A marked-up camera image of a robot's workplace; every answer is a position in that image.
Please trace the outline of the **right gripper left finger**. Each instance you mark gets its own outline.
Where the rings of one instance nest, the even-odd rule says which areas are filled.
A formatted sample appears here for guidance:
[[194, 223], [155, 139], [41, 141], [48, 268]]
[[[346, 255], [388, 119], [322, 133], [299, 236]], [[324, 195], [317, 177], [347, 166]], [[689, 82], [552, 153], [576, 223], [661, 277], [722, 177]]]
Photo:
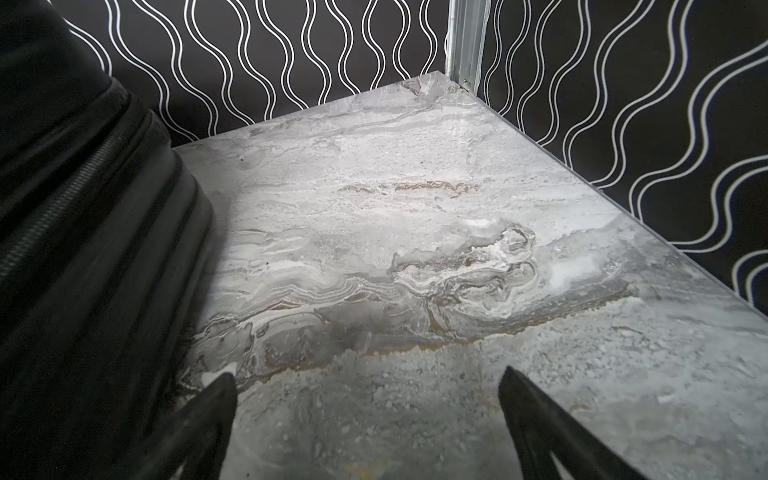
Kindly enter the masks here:
[[113, 466], [115, 479], [217, 479], [237, 407], [234, 376], [225, 372]]

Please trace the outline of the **black hard-shell suitcase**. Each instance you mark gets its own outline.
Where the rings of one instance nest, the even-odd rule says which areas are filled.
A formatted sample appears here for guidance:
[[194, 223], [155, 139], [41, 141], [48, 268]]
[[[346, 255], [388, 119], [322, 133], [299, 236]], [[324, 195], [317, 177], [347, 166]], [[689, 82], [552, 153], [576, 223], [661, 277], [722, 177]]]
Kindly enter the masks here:
[[45, 1], [1, 5], [1, 475], [93, 478], [149, 432], [212, 208]]

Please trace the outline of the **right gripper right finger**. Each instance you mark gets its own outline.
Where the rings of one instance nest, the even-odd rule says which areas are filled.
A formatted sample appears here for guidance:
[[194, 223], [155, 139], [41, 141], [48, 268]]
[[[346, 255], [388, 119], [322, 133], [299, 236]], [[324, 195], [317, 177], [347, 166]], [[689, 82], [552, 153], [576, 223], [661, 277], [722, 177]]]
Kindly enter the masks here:
[[498, 398], [525, 479], [642, 479], [619, 455], [519, 370], [508, 366]]

